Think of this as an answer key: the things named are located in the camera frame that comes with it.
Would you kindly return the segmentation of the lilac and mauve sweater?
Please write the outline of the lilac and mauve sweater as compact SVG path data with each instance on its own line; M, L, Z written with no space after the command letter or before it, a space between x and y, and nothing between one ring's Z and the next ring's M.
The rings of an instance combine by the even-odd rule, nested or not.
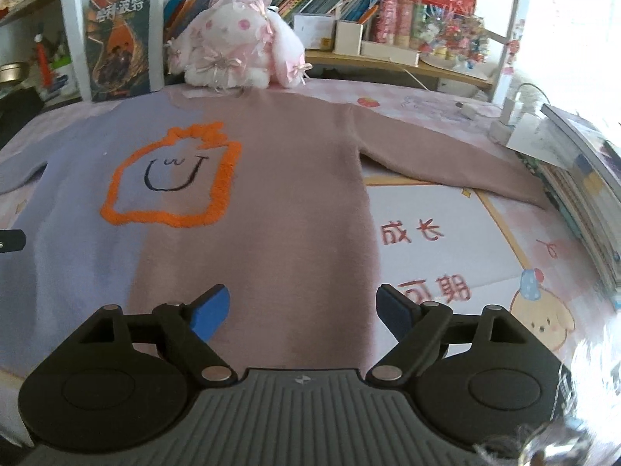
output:
M379 251L361 161L541 206L522 165L356 104L279 89L123 101L1 165L36 182L1 259L1 365L24 377L98 308L226 286L210 344L248 367L366 369Z

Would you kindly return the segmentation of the pink checked tablecloth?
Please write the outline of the pink checked tablecloth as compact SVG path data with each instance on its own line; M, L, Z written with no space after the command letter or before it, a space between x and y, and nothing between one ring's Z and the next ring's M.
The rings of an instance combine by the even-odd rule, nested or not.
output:
M189 98L240 92L170 87L182 89ZM491 109L486 104L467 118L460 98L410 87L314 79L290 92L356 104L524 166L487 139ZM1 165L28 145L122 102L83 102L37 117L2 150ZM378 243L379 285L392 284L416 302L434 300L457 313L503 305L565 360L581 340L601 339L603 326L614 319L612 306L601 295L586 251L550 203L537 206L473 187L421 181L370 158L363 158L361 166ZM35 188L36 182L29 181L10 193L1 190L3 226L17 228ZM371 364L392 344L376 312L374 319ZM29 441L17 410L24 377L1 365L1 433L20 445Z

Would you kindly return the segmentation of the red tassel ornament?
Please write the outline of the red tassel ornament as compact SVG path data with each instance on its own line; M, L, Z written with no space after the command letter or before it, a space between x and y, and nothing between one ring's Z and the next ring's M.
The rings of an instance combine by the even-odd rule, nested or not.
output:
M49 68L49 61L47 61L47 56L43 45L43 36L41 34L37 34L35 36L35 50L37 54L39 70L42 77L42 85L45 89L49 89L53 84L53 75L52 71Z

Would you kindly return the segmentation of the white charger plug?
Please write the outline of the white charger plug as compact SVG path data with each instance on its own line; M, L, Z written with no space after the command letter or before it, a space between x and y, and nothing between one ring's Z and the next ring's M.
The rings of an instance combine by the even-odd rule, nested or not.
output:
M487 137L492 143L505 145L508 142L521 118L522 107L523 102L519 96L505 99L500 117L491 121L489 125Z

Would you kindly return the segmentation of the stack of books at right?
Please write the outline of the stack of books at right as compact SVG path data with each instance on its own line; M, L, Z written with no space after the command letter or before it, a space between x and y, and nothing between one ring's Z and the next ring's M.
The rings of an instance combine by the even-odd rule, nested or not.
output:
M605 295L619 307L618 147L590 122L550 104L539 116L520 116L506 146L532 162L593 260Z

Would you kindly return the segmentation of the Harry Potter book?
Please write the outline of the Harry Potter book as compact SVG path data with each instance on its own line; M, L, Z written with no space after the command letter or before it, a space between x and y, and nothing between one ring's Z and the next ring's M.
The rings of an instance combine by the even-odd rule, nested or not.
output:
M164 0L90 0L85 52L93 101L163 89L163 7Z

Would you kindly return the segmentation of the pink white plush bunny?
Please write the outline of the pink white plush bunny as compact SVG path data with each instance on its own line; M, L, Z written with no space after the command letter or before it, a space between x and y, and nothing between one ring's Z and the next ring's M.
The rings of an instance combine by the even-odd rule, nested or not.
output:
M303 84L312 64L271 0L213 0L166 43L167 71L209 89L286 89Z

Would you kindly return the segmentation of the small white box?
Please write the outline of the small white box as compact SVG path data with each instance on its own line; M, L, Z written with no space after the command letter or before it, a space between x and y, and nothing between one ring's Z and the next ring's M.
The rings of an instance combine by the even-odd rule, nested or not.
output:
M334 53L343 56L359 56L363 36L363 24L340 20L336 23Z

